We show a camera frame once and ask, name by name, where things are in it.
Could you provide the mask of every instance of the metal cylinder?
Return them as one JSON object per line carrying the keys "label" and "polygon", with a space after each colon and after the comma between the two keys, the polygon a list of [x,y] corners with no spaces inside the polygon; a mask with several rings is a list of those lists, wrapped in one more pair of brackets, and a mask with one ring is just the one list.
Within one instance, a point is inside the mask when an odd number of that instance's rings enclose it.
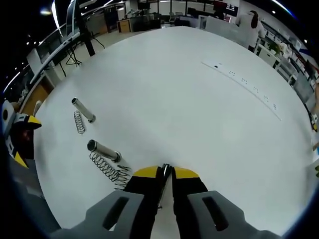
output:
{"label": "metal cylinder", "polygon": [[113,150],[101,145],[99,142],[97,142],[93,139],[88,142],[87,147],[88,147],[89,151],[98,153],[106,158],[109,158],[110,160],[112,160],[115,163],[119,162],[122,159],[122,156],[119,152],[113,151]]}
{"label": "metal cylinder", "polygon": [[160,196],[159,196],[159,202],[158,202],[158,209],[159,210],[163,208],[161,203],[163,201],[163,196],[164,196],[164,193],[165,193],[165,190],[166,190],[167,181],[168,181],[168,178],[171,175],[172,169],[173,169],[173,167],[170,166],[169,164],[166,164],[166,163],[163,164],[163,166],[161,168],[161,173],[162,173],[162,176],[163,176],[163,185],[162,185],[162,189],[161,189]]}
{"label": "metal cylinder", "polygon": [[72,104],[89,120],[90,123],[93,123],[96,119],[95,115],[92,114],[85,106],[80,102],[76,97],[72,99]]}

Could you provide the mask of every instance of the computer screen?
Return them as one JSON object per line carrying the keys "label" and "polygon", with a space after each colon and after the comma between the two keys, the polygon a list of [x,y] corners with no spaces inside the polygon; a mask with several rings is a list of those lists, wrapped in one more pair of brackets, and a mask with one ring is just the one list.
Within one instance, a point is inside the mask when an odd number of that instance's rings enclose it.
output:
{"label": "computer screen", "polygon": [[215,11],[220,11],[231,16],[237,16],[237,6],[222,1],[214,1],[213,5]]}
{"label": "computer screen", "polygon": [[198,13],[197,13],[196,9],[191,8],[191,7],[187,8],[187,14],[192,15],[193,17],[196,17],[196,18],[198,17]]}
{"label": "computer screen", "polygon": [[139,2],[138,9],[139,10],[150,9],[150,3],[149,2]]}

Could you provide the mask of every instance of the spring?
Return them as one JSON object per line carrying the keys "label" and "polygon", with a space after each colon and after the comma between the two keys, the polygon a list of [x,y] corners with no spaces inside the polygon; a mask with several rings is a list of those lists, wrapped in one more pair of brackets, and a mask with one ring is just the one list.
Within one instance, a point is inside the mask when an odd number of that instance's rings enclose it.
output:
{"label": "spring", "polygon": [[76,130],[78,131],[79,134],[83,134],[85,132],[85,125],[82,120],[81,112],[75,111],[73,115],[74,115]]}
{"label": "spring", "polygon": [[119,178],[118,171],[109,164],[105,158],[97,153],[90,153],[90,159],[112,182]]}
{"label": "spring", "polygon": [[131,175],[129,174],[129,172],[131,172],[131,168],[122,165],[118,165],[118,168],[119,169],[117,170],[117,172],[119,174],[119,177],[115,183],[117,187],[115,187],[114,189],[123,190],[131,178]]}

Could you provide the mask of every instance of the person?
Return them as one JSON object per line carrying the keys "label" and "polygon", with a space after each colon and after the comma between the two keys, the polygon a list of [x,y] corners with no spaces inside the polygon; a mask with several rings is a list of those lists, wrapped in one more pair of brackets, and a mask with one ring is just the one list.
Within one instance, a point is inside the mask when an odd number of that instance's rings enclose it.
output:
{"label": "person", "polygon": [[217,18],[217,19],[219,19],[219,20],[224,20],[225,15],[224,15],[223,11],[217,10],[217,11],[214,13],[214,18]]}
{"label": "person", "polygon": [[240,15],[236,19],[236,25],[247,35],[248,50],[254,52],[258,36],[264,38],[266,31],[258,20],[256,11],[250,11],[248,14]]}

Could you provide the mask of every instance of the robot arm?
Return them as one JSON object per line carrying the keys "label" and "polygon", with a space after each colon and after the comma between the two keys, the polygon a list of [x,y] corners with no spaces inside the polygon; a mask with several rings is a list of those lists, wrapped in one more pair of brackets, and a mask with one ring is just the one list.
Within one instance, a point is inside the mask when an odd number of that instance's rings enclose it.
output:
{"label": "robot arm", "polygon": [[[26,156],[28,156],[28,159],[33,159],[33,131],[41,127],[40,121],[34,116],[16,113],[9,101],[3,103],[1,116],[2,133],[10,155],[17,163],[28,168]],[[31,153],[25,153],[20,145],[32,148],[29,149]]]}
{"label": "robot arm", "polygon": [[[137,171],[124,191],[111,193],[87,211],[83,222],[72,229],[53,233],[52,238],[149,239],[163,180],[160,167]],[[190,170],[173,168],[172,184],[174,213],[181,239],[281,238],[248,224],[240,208],[218,192],[208,192],[198,175]]]}

